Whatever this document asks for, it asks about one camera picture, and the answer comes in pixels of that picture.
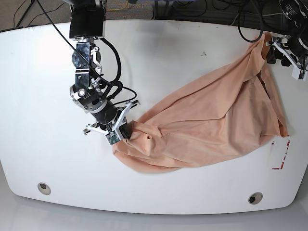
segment peach cloth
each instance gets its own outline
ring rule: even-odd
[[[270,33],[234,63],[185,85],[132,121],[131,139],[113,145],[128,167],[160,173],[231,160],[287,136],[275,83],[265,64]]]

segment table surface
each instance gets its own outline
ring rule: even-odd
[[[69,24],[59,24],[68,36]],[[252,39],[258,31],[244,29]],[[122,82],[138,93],[137,119],[155,103],[199,76],[240,57],[248,44],[232,26],[179,21],[108,21],[106,38],[119,51]],[[112,155],[98,133],[83,135],[94,122],[69,97],[74,83],[72,50],[52,26],[0,34],[1,82],[5,100],[0,111],[0,160],[13,193],[32,199],[132,213],[211,214],[254,211],[289,205],[304,175],[308,156],[308,85],[291,77],[278,62],[270,69],[285,110],[291,143],[270,143],[234,160],[165,174],[137,173]],[[103,73],[116,75],[112,51],[100,41]],[[129,97],[123,91],[116,100]],[[38,191],[40,182],[51,194]],[[248,198],[263,193],[258,205]]]

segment floor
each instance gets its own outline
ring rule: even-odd
[[[12,28],[14,25],[13,16],[18,7],[24,0],[0,0],[0,30]],[[15,25],[28,7],[30,0],[26,0],[15,16]],[[46,11],[52,11],[59,7],[62,0],[40,0]],[[108,0],[108,9],[118,9],[125,6],[126,0]],[[42,11],[37,2],[34,3],[29,13],[24,18],[20,26],[27,26],[31,20]],[[125,10],[108,12],[107,19],[151,19],[153,15],[150,1],[138,1],[137,4],[129,4]],[[49,16],[55,23],[70,22],[70,9],[68,4],[64,4],[58,10],[49,13]],[[38,16],[31,25],[45,25],[49,21],[44,15]]]

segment crumpled cloth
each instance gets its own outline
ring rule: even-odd
[[[137,121],[114,155],[143,173],[200,167],[246,155],[287,136],[279,95],[265,64],[270,33],[234,63],[168,95]]]

